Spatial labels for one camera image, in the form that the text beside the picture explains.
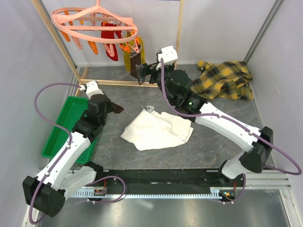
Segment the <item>brown striped sock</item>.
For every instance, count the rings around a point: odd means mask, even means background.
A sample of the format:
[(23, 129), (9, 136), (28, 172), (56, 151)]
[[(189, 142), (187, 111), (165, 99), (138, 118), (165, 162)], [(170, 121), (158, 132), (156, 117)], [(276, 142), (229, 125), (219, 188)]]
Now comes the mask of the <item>brown striped sock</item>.
[(144, 45), (140, 44), (138, 47), (139, 52), (132, 50), (130, 53), (130, 75), (136, 79), (138, 78), (136, 65), (141, 65), (145, 63)]

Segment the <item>mustard yellow sock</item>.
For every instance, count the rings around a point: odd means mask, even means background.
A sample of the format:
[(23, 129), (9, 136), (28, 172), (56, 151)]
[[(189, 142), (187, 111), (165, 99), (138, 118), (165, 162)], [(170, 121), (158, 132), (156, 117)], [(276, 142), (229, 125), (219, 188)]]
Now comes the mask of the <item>mustard yellow sock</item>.
[[(142, 38), (139, 36), (138, 36), (138, 38), (139, 38), (140, 44), (144, 44)], [(124, 51), (124, 64), (125, 64), (125, 69), (127, 72), (130, 72), (130, 53), (131, 52)]]

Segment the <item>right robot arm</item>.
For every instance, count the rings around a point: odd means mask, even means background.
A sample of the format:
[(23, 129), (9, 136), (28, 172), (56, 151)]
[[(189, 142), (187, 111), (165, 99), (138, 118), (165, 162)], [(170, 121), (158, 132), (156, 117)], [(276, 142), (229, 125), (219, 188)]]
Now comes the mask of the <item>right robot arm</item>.
[(224, 161), (217, 174), (217, 181), (228, 186), (233, 180), (247, 172), (261, 173), (266, 165), (272, 148), (273, 130), (269, 127), (259, 129), (238, 121), (217, 109), (206, 99), (191, 90), (193, 81), (185, 71), (176, 70), (174, 65), (160, 63), (136, 65), (138, 83), (151, 78), (149, 83), (157, 84), (170, 105), (179, 116), (206, 126), (236, 143), (242, 152), (230, 160)]

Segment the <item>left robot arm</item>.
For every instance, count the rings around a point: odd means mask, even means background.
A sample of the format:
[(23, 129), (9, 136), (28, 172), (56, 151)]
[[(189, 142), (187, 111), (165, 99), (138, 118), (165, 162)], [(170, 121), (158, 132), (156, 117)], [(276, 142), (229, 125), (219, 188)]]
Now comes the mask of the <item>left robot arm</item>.
[(109, 113), (119, 114), (123, 107), (113, 103), (104, 94), (95, 94), (87, 101), (68, 139), (52, 161), (35, 177), (27, 176), (22, 183), (26, 203), (50, 217), (56, 216), (66, 200), (87, 184), (99, 186), (104, 181), (101, 166), (87, 162), (77, 173), (67, 172), (78, 157), (103, 131)]

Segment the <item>pink round clip hanger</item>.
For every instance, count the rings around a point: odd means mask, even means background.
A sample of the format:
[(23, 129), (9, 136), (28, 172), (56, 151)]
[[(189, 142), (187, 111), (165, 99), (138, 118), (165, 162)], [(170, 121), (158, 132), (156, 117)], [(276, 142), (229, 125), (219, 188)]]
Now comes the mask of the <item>pink round clip hanger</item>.
[(82, 49), (81, 40), (87, 41), (98, 54), (97, 43), (103, 44), (110, 57), (115, 56), (115, 45), (123, 51), (139, 52), (138, 28), (131, 17), (123, 17), (103, 8), (100, 1), (89, 8), (60, 8), (51, 14), (53, 25), (67, 42), (74, 41)]

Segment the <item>white folded towel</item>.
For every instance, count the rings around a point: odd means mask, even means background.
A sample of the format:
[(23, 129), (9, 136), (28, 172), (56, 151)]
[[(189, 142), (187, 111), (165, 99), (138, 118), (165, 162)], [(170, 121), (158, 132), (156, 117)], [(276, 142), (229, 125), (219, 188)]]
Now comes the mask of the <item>white folded towel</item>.
[(190, 120), (143, 109), (124, 129), (121, 138), (145, 151), (181, 146), (188, 142), (192, 132)]

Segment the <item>yellow plaid shirt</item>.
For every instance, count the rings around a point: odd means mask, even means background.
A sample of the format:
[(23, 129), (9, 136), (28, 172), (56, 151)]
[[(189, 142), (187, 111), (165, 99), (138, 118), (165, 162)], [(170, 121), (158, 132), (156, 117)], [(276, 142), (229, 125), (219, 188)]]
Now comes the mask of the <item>yellow plaid shirt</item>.
[(230, 100), (253, 100), (249, 83), (253, 80), (247, 64), (243, 61), (209, 63), (200, 60), (201, 76), (193, 81), (191, 90), (204, 99), (217, 97)]

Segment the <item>wooden hanger stand frame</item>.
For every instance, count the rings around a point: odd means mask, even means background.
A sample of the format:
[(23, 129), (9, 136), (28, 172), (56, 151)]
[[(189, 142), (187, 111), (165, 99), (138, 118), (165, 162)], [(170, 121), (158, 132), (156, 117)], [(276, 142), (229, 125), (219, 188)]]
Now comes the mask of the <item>wooden hanger stand frame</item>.
[[(54, 28), (49, 15), (47, 14), (44, 6), (42, 5), (40, 0), (32, 0), (32, 4), (34, 5), (36, 11), (38, 12), (40, 18), (42, 19), (44, 25), (48, 29), (49, 33), (51, 34), (53, 40), (55, 41), (57, 47), (59, 48), (61, 54), (63, 55), (65, 61), (69, 65), (70, 69), (72, 70), (76, 80), (80, 84), (84, 84), (90, 82), (91, 79), (85, 79), (89, 68), (85, 67), (82, 77), (80, 77), (79, 72), (76, 69), (76, 66), (68, 53), (64, 43), (62, 42), (61, 38), (59, 37), (56, 29)], [(179, 43), (180, 43), (180, 34), (181, 34), (181, 26), (182, 26), (182, 18), (183, 18), (183, 8), (184, 8), (184, 0), (181, 0), (179, 3), (179, 14), (178, 14), (178, 28), (177, 28), (177, 39), (176, 39), (176, 51), (179, 52)], [(135, 81), (117, 81), (117, 80), (97, 80), (100, 85), (109, 85), (109, 86), (124, 86), (124, 87), (157, 87), (155, 84), (149, 84), (148, 82), (144, 82), (139, 85)]]

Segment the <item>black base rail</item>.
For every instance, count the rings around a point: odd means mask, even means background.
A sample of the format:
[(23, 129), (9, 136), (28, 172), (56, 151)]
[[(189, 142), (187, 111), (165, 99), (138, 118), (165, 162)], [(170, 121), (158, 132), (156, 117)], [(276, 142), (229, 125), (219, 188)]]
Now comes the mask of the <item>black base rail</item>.
[(208, 193), (210, 188), (240, 188), (244, 176), (233, 180), (219, 175), (218, 169), (185, 168), (185, 169), (126, 169), (105, 170), (91, 161), (84, 164), (97, 172), (96, 180), (113, 176), (112, 179), (101, 180), (93, 186), (105, 186), (109, 192), (126, 193)]

